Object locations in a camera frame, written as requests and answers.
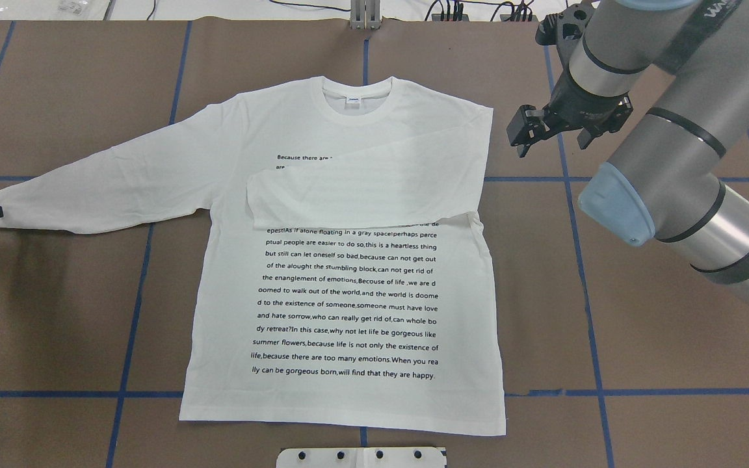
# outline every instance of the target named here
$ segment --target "metal bracket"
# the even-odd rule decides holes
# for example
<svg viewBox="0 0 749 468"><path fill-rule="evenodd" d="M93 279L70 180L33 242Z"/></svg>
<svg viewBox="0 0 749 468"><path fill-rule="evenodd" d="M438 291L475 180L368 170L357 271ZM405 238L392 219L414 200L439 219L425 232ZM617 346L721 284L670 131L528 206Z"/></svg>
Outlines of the metal bracket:
<svg viewBox="0 0 749 468"><path fill-rule="evenodd" d="M380 29L380 0L351 0L351 29Z"/></svg>

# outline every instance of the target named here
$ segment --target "t-shirt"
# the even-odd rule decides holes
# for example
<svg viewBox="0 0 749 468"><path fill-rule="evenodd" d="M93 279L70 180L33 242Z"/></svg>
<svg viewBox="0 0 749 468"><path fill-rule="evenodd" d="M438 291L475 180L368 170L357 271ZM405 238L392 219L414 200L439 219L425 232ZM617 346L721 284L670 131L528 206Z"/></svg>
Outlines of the t-shirt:
<svg viewBox="0 0 749 468"><path fill-rule="evenodd" d="M394 77L285 83L0 190L0 228L210 210L181 420L502 435L491 119Z"/></svg>

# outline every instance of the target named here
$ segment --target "brown table surface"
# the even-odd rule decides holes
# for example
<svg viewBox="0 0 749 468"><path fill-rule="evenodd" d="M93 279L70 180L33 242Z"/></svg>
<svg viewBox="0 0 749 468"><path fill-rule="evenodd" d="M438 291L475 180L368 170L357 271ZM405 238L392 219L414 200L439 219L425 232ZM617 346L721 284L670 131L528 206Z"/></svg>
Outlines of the brown table surface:
<svg viewBox="0 0 749 468"><path fill-rule="evenodd" d="M179 422L210 221L96 236L0 231L0 466L272 467L287 447L447 447L449 466L749 466L749 308L660 243L630 248L576 195L627 128L518 159L505 125L560 66L533 24L0 23L0 188L235 93L402 77L494 107L480 205L508 435ZM749 198L749 137L717 174Z"/></svg>

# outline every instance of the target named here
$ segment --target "folded sleeve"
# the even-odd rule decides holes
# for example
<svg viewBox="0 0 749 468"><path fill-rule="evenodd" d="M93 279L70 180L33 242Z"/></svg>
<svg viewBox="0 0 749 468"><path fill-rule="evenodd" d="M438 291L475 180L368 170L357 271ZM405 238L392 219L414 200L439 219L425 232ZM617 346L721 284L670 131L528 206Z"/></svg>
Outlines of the folded sleeve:
<svg viewBox="0 0 749 468"><path fill-rule="evenodd" d="M386 228L473 213L493 110L446 130L250 176L254 228Z"/></svg>
<svg viewBox="0 0 749 468"><path fill-rule="evenodd" d="M0 228L115 231L210 208L237 164L239 96L0 190Z"/></svg>

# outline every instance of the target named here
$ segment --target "extended sleeve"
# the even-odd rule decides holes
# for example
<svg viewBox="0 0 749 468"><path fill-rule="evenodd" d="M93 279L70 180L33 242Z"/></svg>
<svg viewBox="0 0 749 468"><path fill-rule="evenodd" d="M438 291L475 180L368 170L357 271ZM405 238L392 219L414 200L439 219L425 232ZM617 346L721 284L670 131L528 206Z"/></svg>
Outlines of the extended sleeve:
<svg viewBox="0 0 749 468"><path fill-rule="evenodd" d="M239 96L0 190L0 228L92 234L209 208L237 163Z"/></svg>
<svg viewBox="0 0 749 468"><path fill-rule="evenodd" d="M460 127L251 175L254 228L386 228L478 210L493 110Z"/></svg>

